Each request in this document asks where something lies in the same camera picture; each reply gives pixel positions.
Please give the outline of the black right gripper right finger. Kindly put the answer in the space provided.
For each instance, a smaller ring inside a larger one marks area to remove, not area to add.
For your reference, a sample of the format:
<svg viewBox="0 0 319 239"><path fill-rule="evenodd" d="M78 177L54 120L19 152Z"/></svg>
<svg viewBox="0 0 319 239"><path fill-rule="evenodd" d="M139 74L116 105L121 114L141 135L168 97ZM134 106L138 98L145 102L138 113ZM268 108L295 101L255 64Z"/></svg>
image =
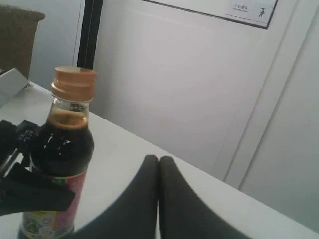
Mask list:
<svg viewBox="0 0 319 239"><path fill-rule="evenodd" d="M163 239L248 239L194 192L175 160L159 162L159 226Z"/></svg>

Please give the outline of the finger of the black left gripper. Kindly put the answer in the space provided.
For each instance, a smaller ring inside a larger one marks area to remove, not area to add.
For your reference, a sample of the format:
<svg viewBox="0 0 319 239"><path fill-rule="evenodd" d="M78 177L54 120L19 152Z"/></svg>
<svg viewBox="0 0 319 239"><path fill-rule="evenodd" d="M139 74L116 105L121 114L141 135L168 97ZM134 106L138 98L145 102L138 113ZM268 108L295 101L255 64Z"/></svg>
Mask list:
<svg viewBox="0 0 319 239"><path fill-rule="evenodd" d="M0 182L0 215L65 211L74 197L68 186L57 185L16 163Z"/></svg>
<svg viewBox="0 0 319 239"><path fill-rule="evenodd" d="M22 164L30 164L30 145L40 127L24 120L19 125L2 120L0 122L0 163L13 155L14 151L23 155Z"/></svg>

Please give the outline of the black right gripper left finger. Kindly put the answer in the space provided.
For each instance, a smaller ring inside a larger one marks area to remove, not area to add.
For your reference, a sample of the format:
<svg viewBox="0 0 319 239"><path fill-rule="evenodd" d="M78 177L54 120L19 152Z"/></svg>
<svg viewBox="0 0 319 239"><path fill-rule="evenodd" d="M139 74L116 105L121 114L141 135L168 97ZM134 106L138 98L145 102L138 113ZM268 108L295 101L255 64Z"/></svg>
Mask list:
<svg viewBox="0 0 319 239"><path fill-rule="evenodd" d="M123 193L72 239L154 239L159 194L159 160L147 155Z"/></svg>

